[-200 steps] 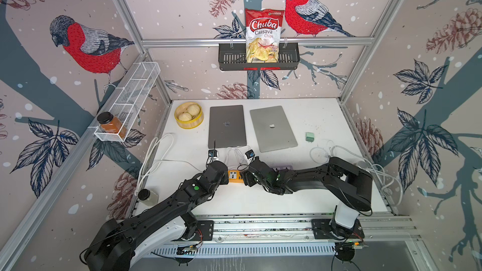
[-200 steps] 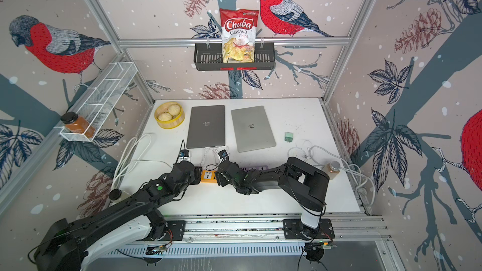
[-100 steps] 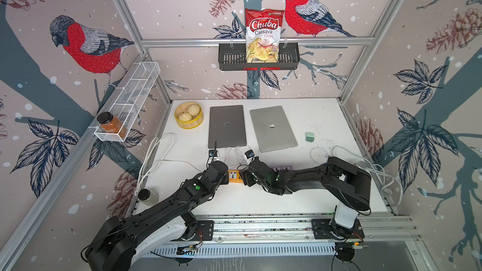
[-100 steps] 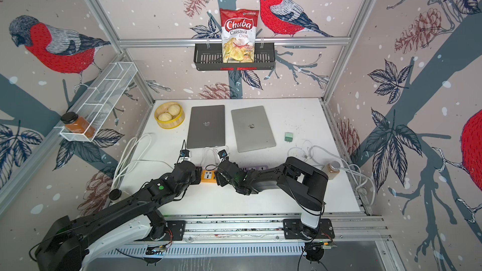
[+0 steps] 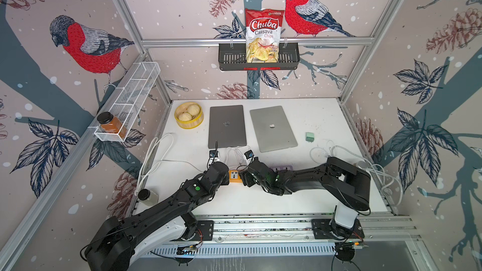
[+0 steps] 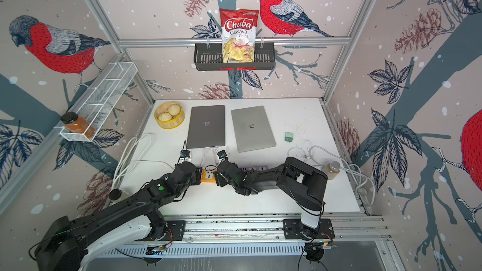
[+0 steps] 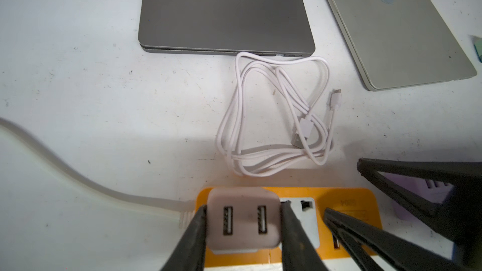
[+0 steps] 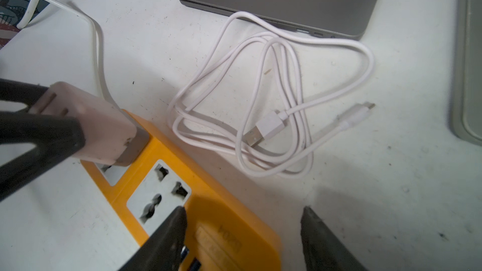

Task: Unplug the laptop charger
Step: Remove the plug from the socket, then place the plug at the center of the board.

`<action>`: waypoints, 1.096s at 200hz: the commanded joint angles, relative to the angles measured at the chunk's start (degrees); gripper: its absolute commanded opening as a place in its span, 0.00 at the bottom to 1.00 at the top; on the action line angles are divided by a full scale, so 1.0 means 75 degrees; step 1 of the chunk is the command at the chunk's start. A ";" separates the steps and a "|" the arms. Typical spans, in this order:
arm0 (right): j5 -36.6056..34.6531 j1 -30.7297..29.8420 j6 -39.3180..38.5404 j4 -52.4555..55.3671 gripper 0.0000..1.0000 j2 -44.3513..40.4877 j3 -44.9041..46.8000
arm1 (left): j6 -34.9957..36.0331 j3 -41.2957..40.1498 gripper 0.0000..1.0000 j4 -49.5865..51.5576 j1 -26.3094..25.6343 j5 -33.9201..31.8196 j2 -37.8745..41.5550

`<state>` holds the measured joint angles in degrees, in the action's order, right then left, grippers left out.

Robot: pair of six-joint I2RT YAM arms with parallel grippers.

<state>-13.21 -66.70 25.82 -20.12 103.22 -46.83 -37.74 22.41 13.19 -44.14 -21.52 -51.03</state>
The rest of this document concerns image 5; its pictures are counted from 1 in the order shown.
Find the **green charger plug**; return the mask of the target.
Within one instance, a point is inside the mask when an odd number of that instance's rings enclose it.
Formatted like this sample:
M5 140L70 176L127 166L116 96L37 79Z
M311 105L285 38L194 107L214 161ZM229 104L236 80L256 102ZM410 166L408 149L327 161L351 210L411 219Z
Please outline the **green charger plug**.
M307 132L305 134L305 140L309 143L312 143L315 140L315 135L312 132Z

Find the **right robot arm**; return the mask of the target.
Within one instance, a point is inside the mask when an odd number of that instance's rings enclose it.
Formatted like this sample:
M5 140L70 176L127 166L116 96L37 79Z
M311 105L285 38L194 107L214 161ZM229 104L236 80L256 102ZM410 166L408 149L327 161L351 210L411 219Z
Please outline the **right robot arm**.
M338 205L333 218L320 230L337 240L350 238L355 233L357 217L370 211L371 175L336 157L329 157L317 167L298 171L274 171L253 158L238 174L244 186L257 184L266 193L276 196L312 189L328 191L338 200Z

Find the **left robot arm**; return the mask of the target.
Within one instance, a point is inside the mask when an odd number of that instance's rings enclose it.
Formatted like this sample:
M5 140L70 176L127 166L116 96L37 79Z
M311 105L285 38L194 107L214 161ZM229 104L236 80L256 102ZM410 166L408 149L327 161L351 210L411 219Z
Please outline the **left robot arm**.
M128 270L157 246L192 237L197 229L192 211L213 199L221 185L228 184L228 171L226 164L213 163L153 207L123 220L110 217L81 249L81 259L90 270Z

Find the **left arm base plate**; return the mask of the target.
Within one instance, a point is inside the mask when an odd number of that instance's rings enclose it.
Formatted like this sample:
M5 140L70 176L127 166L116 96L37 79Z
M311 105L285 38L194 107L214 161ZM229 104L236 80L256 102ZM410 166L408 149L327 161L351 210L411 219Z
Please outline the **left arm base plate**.
M196 228L189 227L183 237L185 241L201 242L212 241L214 233L214 221L204 220L198 221Z

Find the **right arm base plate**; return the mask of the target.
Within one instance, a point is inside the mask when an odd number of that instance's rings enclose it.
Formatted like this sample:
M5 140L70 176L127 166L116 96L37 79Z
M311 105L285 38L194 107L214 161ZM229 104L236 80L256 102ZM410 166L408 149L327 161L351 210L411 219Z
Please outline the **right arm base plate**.
M360 220L355 220L354 226L345 228L337 225L333 219L312 219L311 227L314 238L316 240L336 240L342 241L345 239L364 239L365 234L361 227Z

